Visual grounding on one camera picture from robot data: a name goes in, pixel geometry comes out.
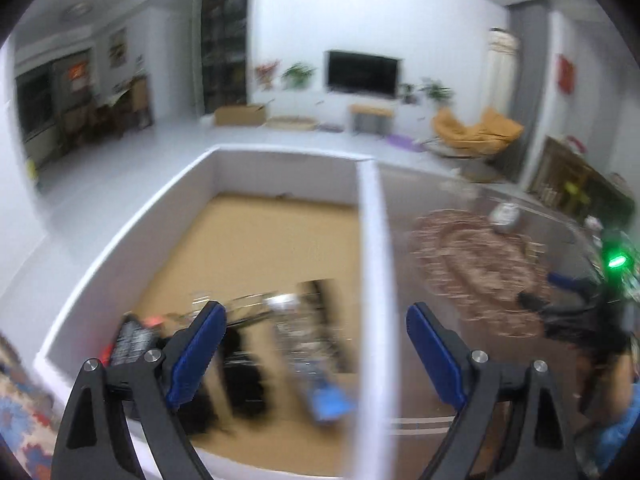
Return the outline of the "black flat television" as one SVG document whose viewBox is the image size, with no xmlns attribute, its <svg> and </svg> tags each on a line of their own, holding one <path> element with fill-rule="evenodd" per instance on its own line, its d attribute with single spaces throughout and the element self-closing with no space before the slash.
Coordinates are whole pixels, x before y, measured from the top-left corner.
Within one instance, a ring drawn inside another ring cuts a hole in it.
<svg viewBox="0 0 640 480">
<path fill-rule="evenodd" d="M 395 99 L 398 73 L 397 58 L 339 50 L 326 52 L 326 86 L 332 91 Z"/>
</svg>

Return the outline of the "dark wooden sideboard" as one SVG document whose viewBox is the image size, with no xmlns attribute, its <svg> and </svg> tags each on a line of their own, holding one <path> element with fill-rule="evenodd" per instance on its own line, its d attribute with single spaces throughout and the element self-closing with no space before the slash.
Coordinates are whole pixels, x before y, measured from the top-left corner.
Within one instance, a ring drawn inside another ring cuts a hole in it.
<svg viewBox="0 0 640 480">
<path fill-rule="evenodd" d="M 591 216 L 606 228 L 628 229 L 636 211 L 631 192 L 550 136 L 544 141 L 527 193 L 579 223 Z"/>
</svg>

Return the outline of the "brown cardboard box on floor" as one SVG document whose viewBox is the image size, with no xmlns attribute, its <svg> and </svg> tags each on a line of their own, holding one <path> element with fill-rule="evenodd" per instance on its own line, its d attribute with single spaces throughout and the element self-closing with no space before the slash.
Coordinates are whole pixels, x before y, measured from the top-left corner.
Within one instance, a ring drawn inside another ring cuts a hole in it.
<svg viewBox="0 0 640 480">
<path fill-rule="evenodd" d="M 258 127 L 266 121 L 267 110 L 262 104 L 226 105 L 218 107 L 214 113 L 216 127 Z"/>
</svg>

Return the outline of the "black velvet pouch with chain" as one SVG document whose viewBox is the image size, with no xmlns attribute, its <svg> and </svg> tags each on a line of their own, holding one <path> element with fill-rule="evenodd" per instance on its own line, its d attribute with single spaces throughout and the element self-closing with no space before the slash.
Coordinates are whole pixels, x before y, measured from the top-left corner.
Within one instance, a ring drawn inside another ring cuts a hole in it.
<svg viewBox="0 0 640 480">
<path fill-rule="evenodd" d="M 269 411 L 262 368 L 234 327 L 224 333 L 193 399 L 182 408 L 189 434 L 205 434 L 213 426 L 232 431 L 236 418 L 262 420 Z"/>
</svg>

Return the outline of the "red flower vase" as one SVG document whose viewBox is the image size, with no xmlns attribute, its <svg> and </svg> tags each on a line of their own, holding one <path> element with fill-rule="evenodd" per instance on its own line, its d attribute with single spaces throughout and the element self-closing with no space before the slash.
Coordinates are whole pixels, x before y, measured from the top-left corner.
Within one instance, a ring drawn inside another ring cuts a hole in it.
<svg viewBox="0 0 640 480">
<path fill-rule="evenodd" d="M 262 90 L 273 89 L 273 81 L 276 78 L 279 65 L 280 61 L 274 60 L 257 64 L 254 67 L 254 75 L 259 88 Z"/>
</svg>

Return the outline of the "green potted plant right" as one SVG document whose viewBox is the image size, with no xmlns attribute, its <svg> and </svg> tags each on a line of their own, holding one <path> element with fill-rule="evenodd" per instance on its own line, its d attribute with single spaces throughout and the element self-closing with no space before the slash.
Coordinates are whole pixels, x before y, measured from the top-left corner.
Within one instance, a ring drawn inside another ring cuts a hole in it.
<svg viewBox="0 0 640 480">
<path fill-rule="evenodd" d="M 438 108 L 449 106 L 454 99 L 454 92 L 440 80 L 425 78 L 421 87 L 425 97 Z"/>
</svg>

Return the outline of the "wooden dining chair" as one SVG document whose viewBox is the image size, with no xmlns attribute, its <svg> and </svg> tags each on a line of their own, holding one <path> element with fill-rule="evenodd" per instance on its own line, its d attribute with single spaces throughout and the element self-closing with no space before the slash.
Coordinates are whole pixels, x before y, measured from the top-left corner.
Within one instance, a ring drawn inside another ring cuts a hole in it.
<svg viewBox="0 0 640 480">
<path fill-rule="evenodd" d="M 131 81 L 131 110 L 136 116 L 139 129 L 145 129 L 153 123 L 150 107 L 148 78 L 137 76 Z"/>
</svg>

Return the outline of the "large white cardboard box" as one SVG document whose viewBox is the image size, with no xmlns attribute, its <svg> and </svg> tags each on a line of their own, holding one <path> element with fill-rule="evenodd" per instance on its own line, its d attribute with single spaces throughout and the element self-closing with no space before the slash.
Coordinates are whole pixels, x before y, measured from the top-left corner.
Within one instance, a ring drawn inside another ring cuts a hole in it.
<svg viewBox="0 0 640 480">
<path fill-rule="evenodd" d="M 82 277 L 35 357 L 66 401 L 85 360 L 120 317 L 192 309 L 333 278 L 352 338 L 355 414 L 337 434 L 311 426 L 281 390 L 276 423 L 210 434 L 196 445 L 217 479 L 388 479 L 398 411 L 396 290 L 380 165 L 331 152 L 218 146 L 161 188 Z"/>
</svg>

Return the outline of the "round beige pet bed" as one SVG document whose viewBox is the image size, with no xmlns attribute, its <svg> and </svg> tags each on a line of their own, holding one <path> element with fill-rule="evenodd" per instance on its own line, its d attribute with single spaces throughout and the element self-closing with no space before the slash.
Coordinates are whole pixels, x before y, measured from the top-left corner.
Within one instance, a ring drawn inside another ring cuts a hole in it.
<svg viewBox="0 0 640 480">
<path fill-rule="evenodd" d="M 314 131 L 318 125 L 314 118 L 298 116 L 274 116 L 265 123 L 268 128 L 288 131 Z"/>
</svg>

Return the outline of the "rhinestone bow hair clip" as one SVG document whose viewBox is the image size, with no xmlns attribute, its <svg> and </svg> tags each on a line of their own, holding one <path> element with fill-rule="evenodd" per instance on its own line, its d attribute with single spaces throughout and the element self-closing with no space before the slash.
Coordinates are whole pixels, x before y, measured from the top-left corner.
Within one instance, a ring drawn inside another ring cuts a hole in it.
<svg viewBox="0 0 640 480">
<path fill-rule="evenodd" d="M 277 348 L 291 375 L 305 389 L 335 384 L 335 350 L 317 310 L 295 294 L 270 296 L 266 305 Z"/>
</svg>

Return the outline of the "green potted plant left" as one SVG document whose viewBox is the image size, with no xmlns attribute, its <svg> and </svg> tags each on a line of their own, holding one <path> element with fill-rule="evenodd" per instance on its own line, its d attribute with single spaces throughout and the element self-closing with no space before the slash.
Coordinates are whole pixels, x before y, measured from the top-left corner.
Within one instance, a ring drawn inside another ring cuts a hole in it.
<svg viewBox="0 0 640 480">
<path fill-rule="evenodd" d="M 282 74 L 283 88 L 286 90 L 303 90 L 311 85 L 316 69 L 314 66 L 298 62 L 288 67 Z"/>
</svg>

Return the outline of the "green potted plant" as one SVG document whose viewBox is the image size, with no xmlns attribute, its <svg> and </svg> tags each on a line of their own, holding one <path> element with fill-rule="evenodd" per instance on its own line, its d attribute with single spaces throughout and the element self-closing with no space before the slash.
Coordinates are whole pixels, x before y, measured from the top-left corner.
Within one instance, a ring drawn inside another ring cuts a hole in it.
<svg viewBox="0 0 640 480">
<path fill-rule="evenodd" d="M 454 99 L 454 92 L 440 80 L 425 78 L 421 87 L 425 97 L 438 108 L 449 106 Z"/>
<path fill-rule="evenodd" d="M 288 67 L 282 74 L 283 88 L 286 90 L 303 90 L 311 85 L 316 69 L 314 66 L 298 62 Z"/>
</svg>

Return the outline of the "wooden bench stool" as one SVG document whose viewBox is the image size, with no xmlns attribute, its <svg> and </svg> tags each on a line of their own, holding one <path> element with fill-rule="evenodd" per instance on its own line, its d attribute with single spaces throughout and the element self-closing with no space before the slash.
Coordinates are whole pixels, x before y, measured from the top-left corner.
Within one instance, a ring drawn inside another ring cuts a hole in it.
<svg viewBox="0 0 640 480">
<path fill-rule="evenodd" d="M 395 113 L 390 108 L 352 104 L 348 110 L 353 134 L 372 133 L 388 136 L 392 132 Z"/>
</svg>

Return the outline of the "blue white toothpaste box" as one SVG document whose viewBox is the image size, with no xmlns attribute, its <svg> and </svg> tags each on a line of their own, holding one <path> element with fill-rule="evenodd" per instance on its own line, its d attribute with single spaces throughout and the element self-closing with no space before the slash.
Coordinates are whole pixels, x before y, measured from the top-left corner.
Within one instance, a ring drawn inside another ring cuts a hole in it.
<svg viewBox="0 0 640 480">
<path fill-rule="evenodd" d="M 330 382 L 312 389 L 308 401 L 311 416 L 319 424 L 338 422 L 352 411 L 352 401 L 344 390 Z"/>
</svg>

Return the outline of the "white knit glove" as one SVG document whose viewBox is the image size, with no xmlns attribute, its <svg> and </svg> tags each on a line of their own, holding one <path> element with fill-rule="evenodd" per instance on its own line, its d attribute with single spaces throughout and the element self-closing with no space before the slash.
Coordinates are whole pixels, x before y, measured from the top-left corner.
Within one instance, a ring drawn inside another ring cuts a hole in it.
<svg viewBox="0 0 640 480">
<path fill-rule="evenodd" d="M 500 203 L 490 212 L 488 221 L 497 233 L 510 233 L 518 225 L 521 209 L 513 202 Z"/>
</svg>

